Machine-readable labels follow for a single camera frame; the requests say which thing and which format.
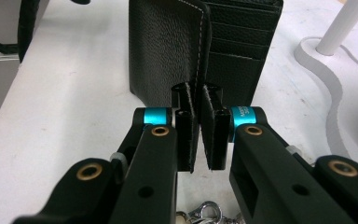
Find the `black leather wallet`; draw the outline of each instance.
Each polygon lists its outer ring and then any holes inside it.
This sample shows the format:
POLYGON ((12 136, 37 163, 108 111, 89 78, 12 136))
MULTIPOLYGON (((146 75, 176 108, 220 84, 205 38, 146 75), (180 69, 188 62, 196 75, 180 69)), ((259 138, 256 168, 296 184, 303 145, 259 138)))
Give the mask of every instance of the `black leather wallet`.
POLYGON ((171 87, 223 88, 224 105, 249 105, 282 0, 130 0, 130 89, 146 106, 171 106, 171 87))

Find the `blue band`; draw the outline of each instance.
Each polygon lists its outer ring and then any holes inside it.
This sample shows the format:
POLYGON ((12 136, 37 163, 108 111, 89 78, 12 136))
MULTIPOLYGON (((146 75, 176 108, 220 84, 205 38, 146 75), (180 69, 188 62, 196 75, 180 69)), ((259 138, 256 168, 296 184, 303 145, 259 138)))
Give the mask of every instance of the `blue band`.
POLYGON ((145 108, 144 125, 166 125, 167 108, 166 107, 147 107, 145 108))
POLYGON ((255 111, 250 106, 232 106, 232 119, 234 123, 234 136, 232 141, 235 139, 235 132, 238 126, 245 123, 256 123, 255 111))

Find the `wallet stitching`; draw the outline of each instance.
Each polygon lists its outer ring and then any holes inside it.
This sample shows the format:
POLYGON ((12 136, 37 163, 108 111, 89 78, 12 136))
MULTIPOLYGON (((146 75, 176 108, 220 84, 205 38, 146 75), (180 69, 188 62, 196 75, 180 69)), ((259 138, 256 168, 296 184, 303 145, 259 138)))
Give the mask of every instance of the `wallet stitching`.
POLYGON ((201 41, 202 41, 202 21, 203 21, 203 10, 199 7, 196 7, 190 3, 188 3, 187 1, 184 0, 178 0, 179 2, 185 3, 193 8, 198 9, 201 12, 201 20, 200 20, 200 44, 199 44, 199 58, 197 61, 197 74, 196 74, 196 83, 195 83, 195 90, 194 90, 194 95, 196 95, 197 93, 197 84, 198 84, 198 78, 199 78, 199 70, 200 70, 200 54, 201 54, 201 41))

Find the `white table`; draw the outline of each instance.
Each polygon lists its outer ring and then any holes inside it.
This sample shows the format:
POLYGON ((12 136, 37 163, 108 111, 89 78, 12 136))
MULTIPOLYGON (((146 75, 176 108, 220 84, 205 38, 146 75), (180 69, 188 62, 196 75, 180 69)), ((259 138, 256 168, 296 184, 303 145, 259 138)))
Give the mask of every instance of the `white table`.
MULTIPOLYGON (((293 51, 303 37, 323 35, 341 6, 285 1, 253 103, 310 162, 329 154, 324 126, 330 98, 293 51)), ((358 54, 355 33, 346 43, 358 54)), ((128 64, 128 1, 50 1, 0 110, 0 223, 38 212, 74 163, 108 160, 118 149, 134 109, 143 106, 129 92, 128 64)), ((177 210, 211 200, 225 216, 239 213, 228 168, 208 171, 200 144, 196 172, 179 174, 177 210)))

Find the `white curved base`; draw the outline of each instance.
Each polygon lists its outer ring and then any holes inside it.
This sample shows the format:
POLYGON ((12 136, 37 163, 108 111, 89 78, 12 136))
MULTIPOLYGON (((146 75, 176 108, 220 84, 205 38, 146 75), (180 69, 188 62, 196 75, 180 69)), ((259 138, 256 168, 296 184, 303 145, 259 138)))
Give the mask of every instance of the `white curved base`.
POLYGON ((332 104, 326 121, 331 152, 358 161, 358 62, 344 47, 333 56, 316 51, 321 38, 301 40, 296 60, 315 74, 331 94, 332 104))

